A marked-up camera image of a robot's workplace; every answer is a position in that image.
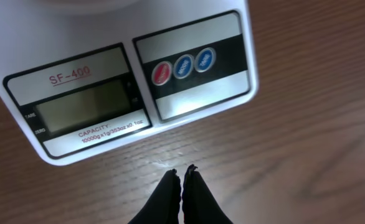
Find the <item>white digital kitchen scale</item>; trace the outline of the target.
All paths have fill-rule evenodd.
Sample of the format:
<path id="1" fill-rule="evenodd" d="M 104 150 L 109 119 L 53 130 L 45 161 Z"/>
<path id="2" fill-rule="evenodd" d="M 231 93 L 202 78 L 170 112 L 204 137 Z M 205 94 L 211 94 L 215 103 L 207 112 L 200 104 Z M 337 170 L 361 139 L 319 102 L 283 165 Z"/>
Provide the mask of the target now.
<path id="1" fill-rule="evenodd" d="M 65 166 L 250 101 L 247 1 L 0 1 L 0 97 Z"/>

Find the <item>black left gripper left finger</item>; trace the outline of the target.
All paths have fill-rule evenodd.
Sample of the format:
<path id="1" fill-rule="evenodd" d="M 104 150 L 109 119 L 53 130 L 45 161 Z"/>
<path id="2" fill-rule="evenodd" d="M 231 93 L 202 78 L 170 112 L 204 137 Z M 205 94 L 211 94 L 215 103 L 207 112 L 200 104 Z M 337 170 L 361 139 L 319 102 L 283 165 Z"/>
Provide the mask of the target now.
<path id="1" fill-rule="evenodd" d="M 168 170 L 153 193 L 129 224 L 178 224 L 181 180 L 177 170 Z"/>

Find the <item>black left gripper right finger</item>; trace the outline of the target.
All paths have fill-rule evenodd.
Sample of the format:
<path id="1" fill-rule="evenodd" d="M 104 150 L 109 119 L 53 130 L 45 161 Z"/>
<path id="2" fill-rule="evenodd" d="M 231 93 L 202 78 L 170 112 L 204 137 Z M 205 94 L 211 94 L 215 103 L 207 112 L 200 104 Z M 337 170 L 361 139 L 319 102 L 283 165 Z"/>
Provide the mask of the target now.
<path id="1" fill-rule="evenodd" d="M 191 164 L 184 175 L 182 210 L 185 224 L 232 224 L 215 200 L 197 167 Z"/>

